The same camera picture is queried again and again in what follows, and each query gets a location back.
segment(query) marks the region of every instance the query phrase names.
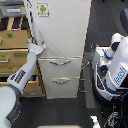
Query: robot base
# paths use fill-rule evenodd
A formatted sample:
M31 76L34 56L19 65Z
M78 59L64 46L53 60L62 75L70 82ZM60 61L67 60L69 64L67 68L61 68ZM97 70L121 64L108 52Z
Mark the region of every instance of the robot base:
M100 93L96 89L97 85L95 85L95 79L94 79L93 74L91 75L91 78L92 78L92 89L93 89L93 94L94 94L95 98L103 106L117 106L118 103L120 102L120 99L112 98L111 101L108 101L107 99L105 99L103 96L100 95Z

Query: black cable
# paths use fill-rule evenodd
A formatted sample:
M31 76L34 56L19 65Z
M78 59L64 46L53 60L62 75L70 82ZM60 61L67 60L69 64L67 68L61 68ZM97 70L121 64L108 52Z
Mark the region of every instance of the black cable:
M119 126L118 126L118 128L120 128L120 125L121 125L123 101L124 101L124 98L125 98L125 96L126 96L127 94L128 94L128 90L126 90L126 91L124 92L124 95L123 95L123 98L122 98L122 101L121 101L121 114L120 114L120 121L119 121Z

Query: green label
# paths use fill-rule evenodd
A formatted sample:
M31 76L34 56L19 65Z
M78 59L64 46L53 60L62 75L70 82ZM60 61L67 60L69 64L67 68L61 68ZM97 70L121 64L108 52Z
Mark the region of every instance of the green label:
M27 57L27 53L13 53L15 58L24 58Z
M42 13L44 13L44 12L46 11L46 7L45 7L44 5L41 5L40 11L41 11Z
M7 33L8 38L13 38L12 33Z
M0 55L0 57L5 57L5 55Z
M13 69L12 67L9 67L8 69Z

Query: cabinet drawer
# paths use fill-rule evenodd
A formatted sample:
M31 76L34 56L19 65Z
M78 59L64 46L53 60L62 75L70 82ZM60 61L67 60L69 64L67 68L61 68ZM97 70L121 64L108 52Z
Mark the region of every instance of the cabinet drawer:
M43 79L46 96L52 98L76 98L79 79Z
M0 66L18 66L27 62L28 49L0 50Z
M81 58L39 59L42 78L78 77L81 65Z
M6 48L27 48L28 32L27 30L6 30L0 31L0 49Z
M17 72L22 66L15 66L15 67L0 67L0 77L2 76L10 76L14 72ZM37 68L35 69L33 75L38 75Z

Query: sticker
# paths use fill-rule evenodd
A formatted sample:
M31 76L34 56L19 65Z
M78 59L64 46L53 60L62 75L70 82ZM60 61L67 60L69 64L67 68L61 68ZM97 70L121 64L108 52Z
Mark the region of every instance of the sticker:
M8 38L13 38L12 33L7 33Z
M49 16L48 3L37 3L38 15L43 17Z
M24 58L27 57L27 53L13 53L15 58Z
M12 67L8 68L8 69L13 69Z
M0 55L0 57L5 57L5 55Z

